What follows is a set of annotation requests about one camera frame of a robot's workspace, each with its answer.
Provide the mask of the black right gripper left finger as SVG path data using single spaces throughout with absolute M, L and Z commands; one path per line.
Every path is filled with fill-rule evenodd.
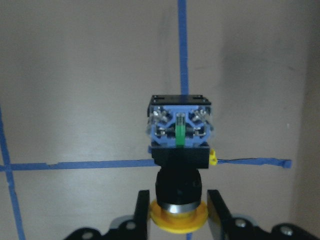
M 149 238 L 150 220 L 150 191 L 140 190 L 138 192 L 136 206 L 133 215 L 135 223 L 136 240 L 147 240 Z

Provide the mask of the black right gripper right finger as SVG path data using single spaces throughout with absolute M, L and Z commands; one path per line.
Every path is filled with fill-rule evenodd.
M 234 240 L 235 220 L 220 192 L 207 191 L 208 224 L 214 240 Z

